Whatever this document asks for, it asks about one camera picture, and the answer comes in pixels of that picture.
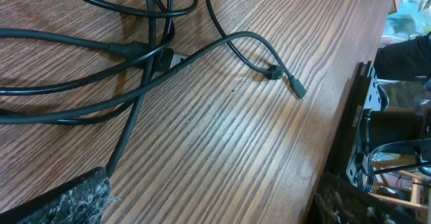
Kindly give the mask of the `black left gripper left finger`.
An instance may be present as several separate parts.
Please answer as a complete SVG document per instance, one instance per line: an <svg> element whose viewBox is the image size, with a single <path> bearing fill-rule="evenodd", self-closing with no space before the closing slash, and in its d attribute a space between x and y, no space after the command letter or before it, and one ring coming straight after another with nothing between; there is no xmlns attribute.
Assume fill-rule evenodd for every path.
<svg viewBox="0 0 431 224"><path fill-rule="evenodd" d="M1 213L2 223L99 223L113 201L106 170L96 167Z"/></svg>

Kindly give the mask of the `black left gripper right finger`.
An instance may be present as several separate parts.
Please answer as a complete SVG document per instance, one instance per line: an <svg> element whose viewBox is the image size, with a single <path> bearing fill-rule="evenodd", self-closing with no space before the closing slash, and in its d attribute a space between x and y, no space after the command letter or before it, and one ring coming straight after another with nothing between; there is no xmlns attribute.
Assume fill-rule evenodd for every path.
<svg viewBox="0 0 431 224"><path fill-rule="evenodd" d="M413 224L418 221L352 186L337 176L322 174L309 210L310 223Z"/></svg>

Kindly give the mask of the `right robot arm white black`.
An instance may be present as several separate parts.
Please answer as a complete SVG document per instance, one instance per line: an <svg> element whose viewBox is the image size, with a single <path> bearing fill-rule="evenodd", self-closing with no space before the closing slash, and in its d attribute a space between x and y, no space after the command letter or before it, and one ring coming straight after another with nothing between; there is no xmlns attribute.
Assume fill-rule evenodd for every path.
<svg viewBox="0 0 431 224"><path fill-rule="evenodd" d="M391 153L415 155L430 149L430 111L372 111L364 113L361 141L369 149L383 145Z"/></svg>

